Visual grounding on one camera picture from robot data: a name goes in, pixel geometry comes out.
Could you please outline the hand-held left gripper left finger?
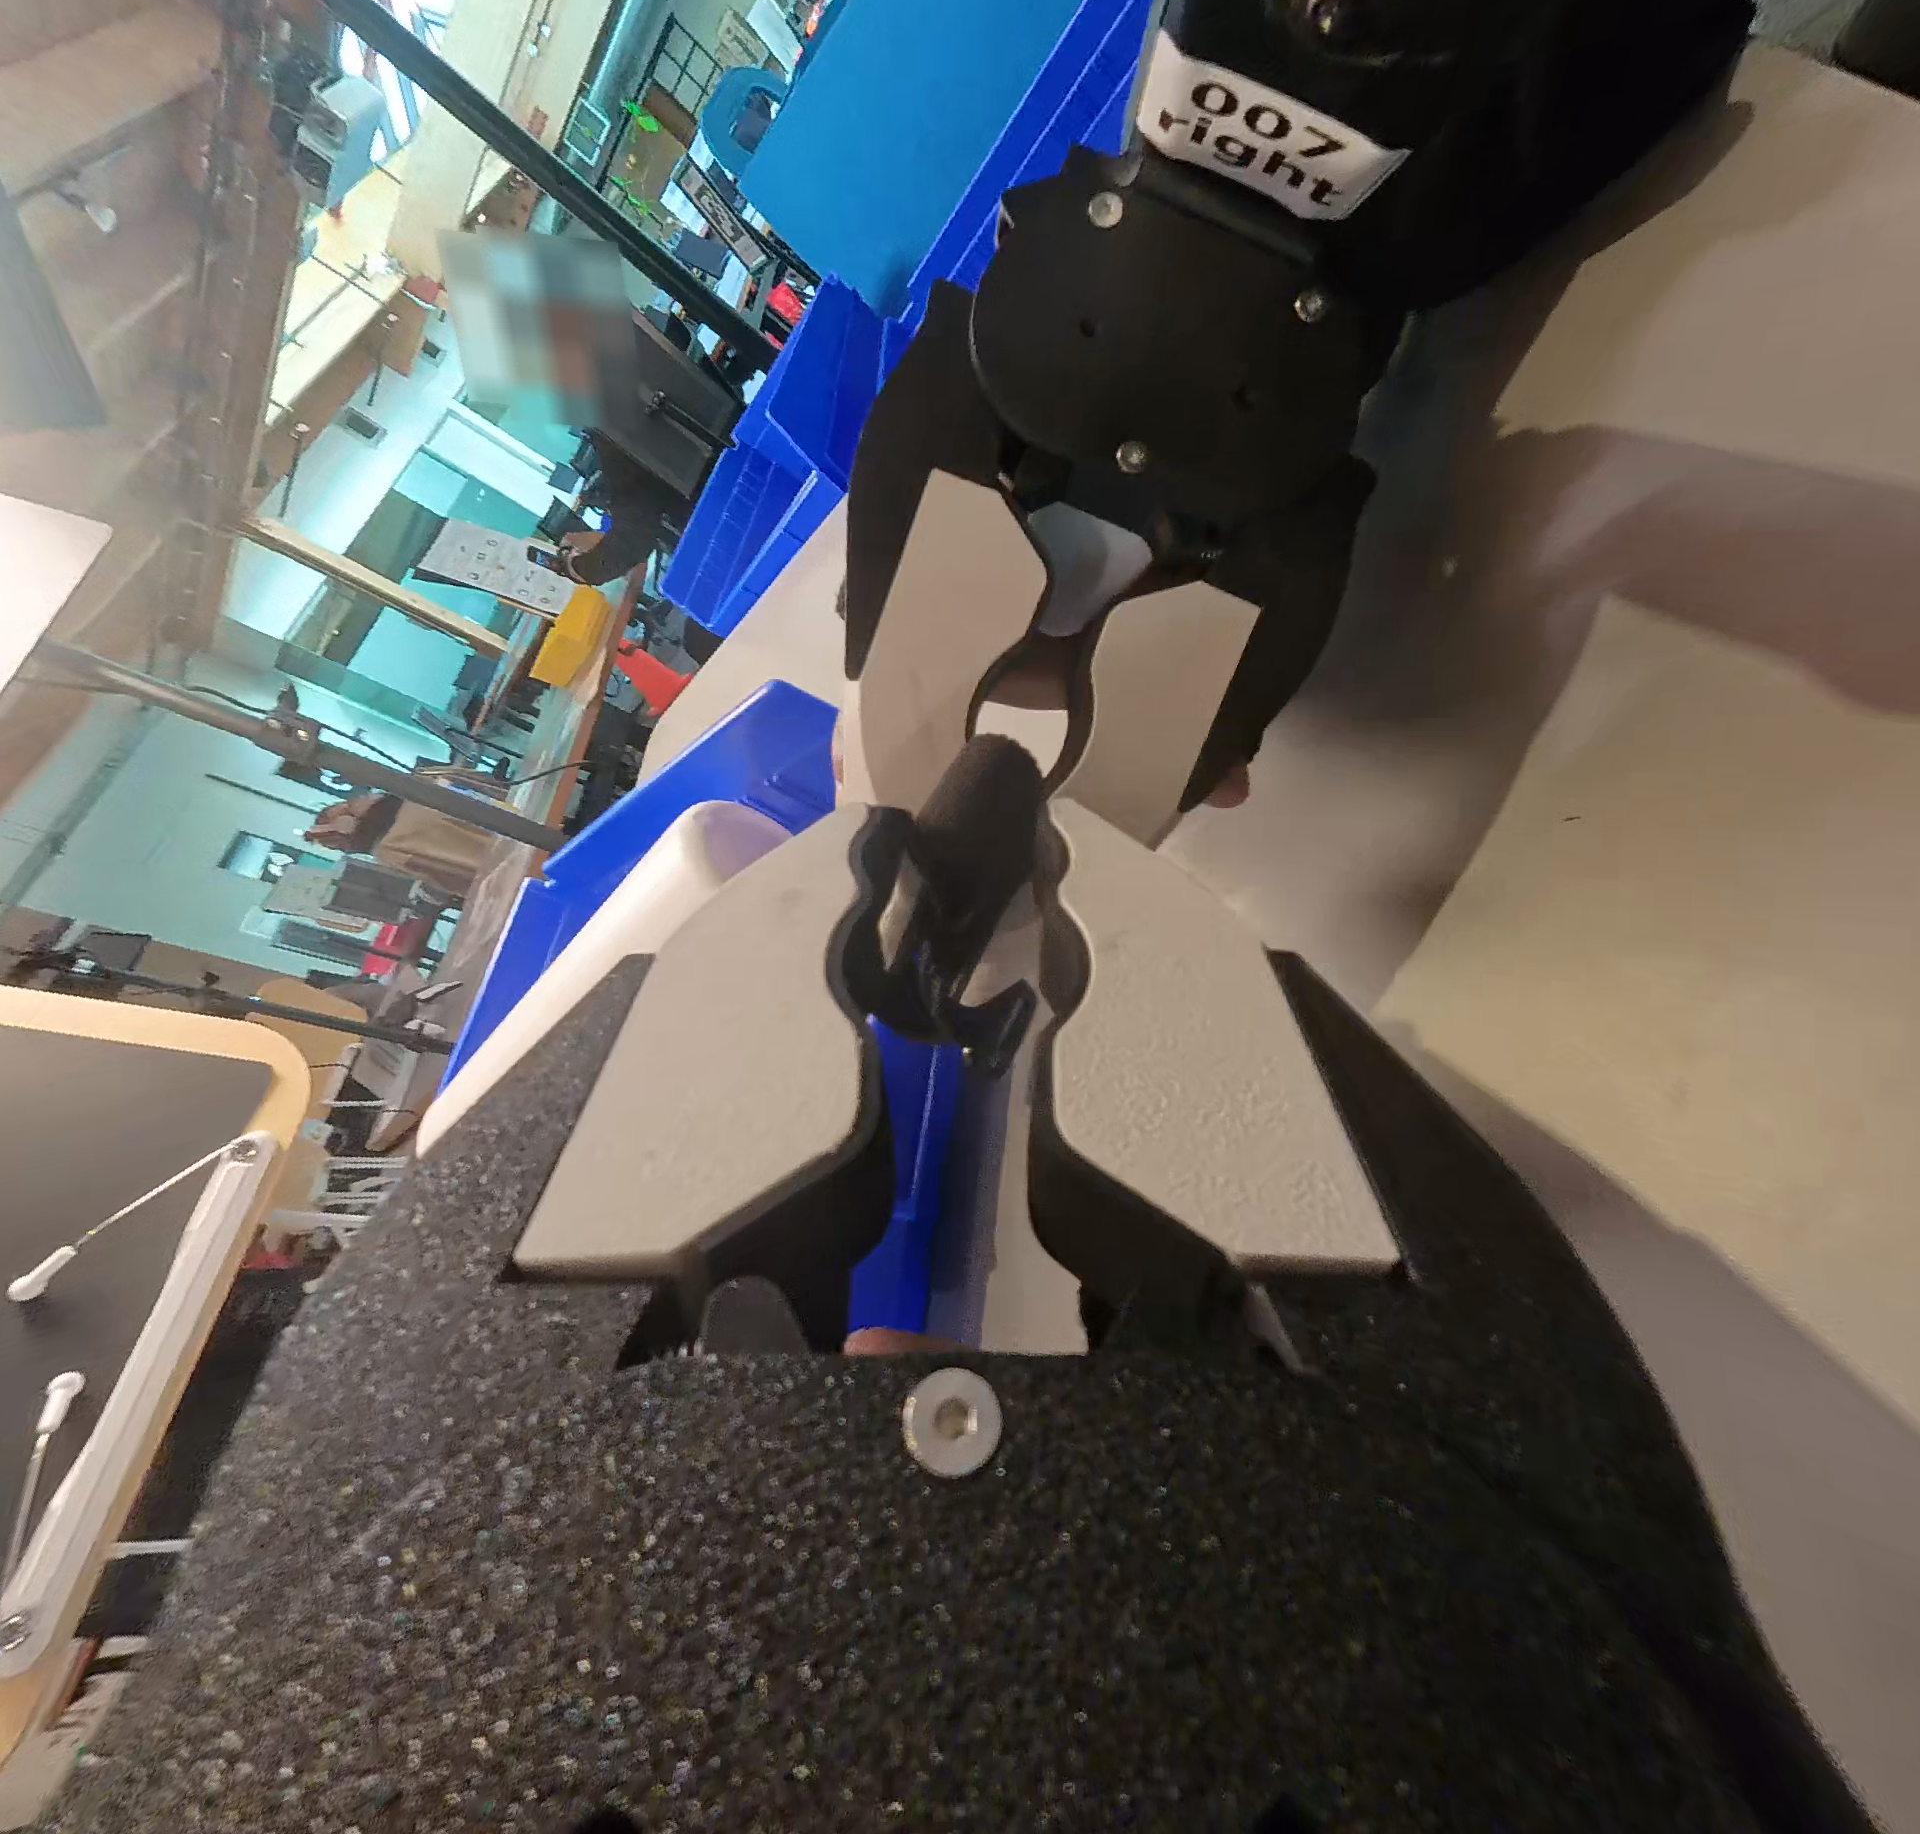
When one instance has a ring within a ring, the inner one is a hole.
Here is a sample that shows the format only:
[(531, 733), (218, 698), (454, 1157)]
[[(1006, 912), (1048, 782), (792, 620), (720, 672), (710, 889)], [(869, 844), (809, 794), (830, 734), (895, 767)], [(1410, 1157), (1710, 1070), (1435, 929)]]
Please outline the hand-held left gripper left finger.
[(894, 1209), (880, 1063), (847, 955), (895, 816), (836, 807), (651, 955), (514, 1247), (522, 1274), (847, 1287)]

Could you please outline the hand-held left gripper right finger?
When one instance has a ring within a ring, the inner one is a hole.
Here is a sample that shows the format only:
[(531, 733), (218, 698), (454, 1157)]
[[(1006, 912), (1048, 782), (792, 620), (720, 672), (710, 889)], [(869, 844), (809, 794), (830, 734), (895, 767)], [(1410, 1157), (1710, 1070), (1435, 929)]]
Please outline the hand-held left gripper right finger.
[(1026, 1209), (1092, 1326), (1201, 1333), (1268, 1278), (1401, 1269), (1259, 934), (1082, 803), (1048, 825)]

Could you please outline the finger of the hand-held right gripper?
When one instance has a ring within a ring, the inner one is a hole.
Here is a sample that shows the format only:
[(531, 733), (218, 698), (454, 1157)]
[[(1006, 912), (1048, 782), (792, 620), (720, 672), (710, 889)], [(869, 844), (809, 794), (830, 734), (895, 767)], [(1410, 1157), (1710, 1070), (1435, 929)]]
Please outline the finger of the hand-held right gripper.
[(1004, 496), (936, 471), (837, 721), (844, 803), (917, 812), (973, 739), (976, 705), (1048, 590)]
[(1161, 844), (1259, 618), (1237, 596), (1132, 596), (1092, 632), (1086, 715), (1051, 800)]

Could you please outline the blue plastic bin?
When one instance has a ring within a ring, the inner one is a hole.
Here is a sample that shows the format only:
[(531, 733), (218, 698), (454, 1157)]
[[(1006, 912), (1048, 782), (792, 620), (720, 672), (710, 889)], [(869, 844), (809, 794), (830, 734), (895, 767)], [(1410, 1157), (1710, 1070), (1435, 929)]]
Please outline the blue plastic bin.
[[(655, 777), (622, 794), (537, 875), (525, 878), (437, 1092), (674, 817), (715, 800), (766, 813), (789, 835), (822, 821), (836, 796), (830, 765), (836, 720), (815, 694), (780, 679), (764, 682)], [(853, 1269), (849, 1322), (853, 1331), (930, 1333), (962, 1054), (880, 1024), (874, 1037), (894, 1134), (895, 1202), (880, 1242)]]

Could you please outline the white plastic bottle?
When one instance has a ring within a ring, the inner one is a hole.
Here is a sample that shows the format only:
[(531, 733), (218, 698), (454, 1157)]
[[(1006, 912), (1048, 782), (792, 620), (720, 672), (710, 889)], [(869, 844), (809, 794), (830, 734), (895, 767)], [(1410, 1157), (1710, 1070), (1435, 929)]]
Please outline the white plastic bottle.
[(766, 813), (731, 800), (706, 800), (674, 817), (444, 1081), (419, 1116), (415, 1157), (444, 1141), (622, 960), (655, 955), (726, 883), (789, 838)]

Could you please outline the stacked blue bins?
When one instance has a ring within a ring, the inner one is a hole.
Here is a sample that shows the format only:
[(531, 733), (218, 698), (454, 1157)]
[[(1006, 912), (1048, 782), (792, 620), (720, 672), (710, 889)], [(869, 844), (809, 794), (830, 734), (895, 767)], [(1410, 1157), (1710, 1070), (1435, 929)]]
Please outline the stacked blue bins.
[(722, 637), (847, 496), (860, 429), (938, 283), (973, 288), (991, 261), (1006, 192), (1057, 176), (1072, 148), (1116, 156), (1151, 0), (1080, 0), (1020, 104), (882, 316), (830, 275), (733, 426), (660, 589)]

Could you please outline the yellow plastic bin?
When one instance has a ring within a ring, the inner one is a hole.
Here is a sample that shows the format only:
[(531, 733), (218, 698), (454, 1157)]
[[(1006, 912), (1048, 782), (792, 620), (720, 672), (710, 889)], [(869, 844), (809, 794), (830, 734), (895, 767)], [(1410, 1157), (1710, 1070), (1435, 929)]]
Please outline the yellow plastic bin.
[(614, 604), (601, 590), (577, 587), (530, 662), (539, 685), (566, 689), (590, 665), (613, 623)]

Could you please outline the light blue board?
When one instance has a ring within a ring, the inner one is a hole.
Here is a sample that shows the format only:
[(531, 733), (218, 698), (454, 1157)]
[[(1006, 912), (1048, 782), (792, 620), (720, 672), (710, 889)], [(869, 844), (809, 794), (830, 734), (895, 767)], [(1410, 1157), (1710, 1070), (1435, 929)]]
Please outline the light blue board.
[(1085, 0), (833, 0), (742, 178), (821, 277), (899, 316)]

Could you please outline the black panel with wooden rim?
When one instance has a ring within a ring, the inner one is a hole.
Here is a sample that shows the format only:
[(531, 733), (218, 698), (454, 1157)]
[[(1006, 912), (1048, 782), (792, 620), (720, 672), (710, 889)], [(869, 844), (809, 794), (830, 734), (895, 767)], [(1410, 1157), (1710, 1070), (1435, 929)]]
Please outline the black panel with wooden rim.
[[(245, 1130), (265, 1126), (283, 1139), (285, 1151), (257, 1206), (254, 1235), (311, 1099), (312, 1070), (291, 1040), (248, 1019), (217, 1019), (12, 985), (5, 988), (1, 1000), (5, 1289), (49, 1253), (75, 1242), (85, 1230), (191, 1168), (206, 1152), (218, 1151)], [(185, 1193), (152, 1212), (137, 1209), (130, 1226), (111, 1233), (107, 1268), (157, 1273), (161, 1251), (174, 1245), (179, 1232), (179, 1212), (192, 1202), (194, 1193)], [(251, 1245), (252, 1237), (232, 1273), (230, 1287)], [(137, 1486), (124, 1501), (120, 1531), (95, 1569), (85, 1606), (135, 1507), (189, 1378)], [(85, 1606), (75, 1613), (52, 1660), (38, 1671), (5, 1679), (1, 1667), (6, 1763), (60, 1698)]]

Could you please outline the white bar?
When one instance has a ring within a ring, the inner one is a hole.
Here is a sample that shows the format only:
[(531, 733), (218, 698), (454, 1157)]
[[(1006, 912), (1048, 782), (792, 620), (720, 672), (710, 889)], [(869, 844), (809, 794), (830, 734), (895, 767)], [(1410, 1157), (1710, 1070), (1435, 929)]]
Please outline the white bar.
[[(85, 1606), (283, 1151), (245, 1130), (5, 1289), (5, 1679), (52, 1660)], [(157, 1273), (111, 1273), (111, 1233), (185, 1193)]]

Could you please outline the white panel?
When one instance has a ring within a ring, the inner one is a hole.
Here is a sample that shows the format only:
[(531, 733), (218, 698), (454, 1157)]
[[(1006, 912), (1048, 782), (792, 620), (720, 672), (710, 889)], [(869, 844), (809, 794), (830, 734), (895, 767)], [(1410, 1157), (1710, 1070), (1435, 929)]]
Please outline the white panel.
[(28, 663), (111, 538), (111, 527), (1, 495), (1, 689)]

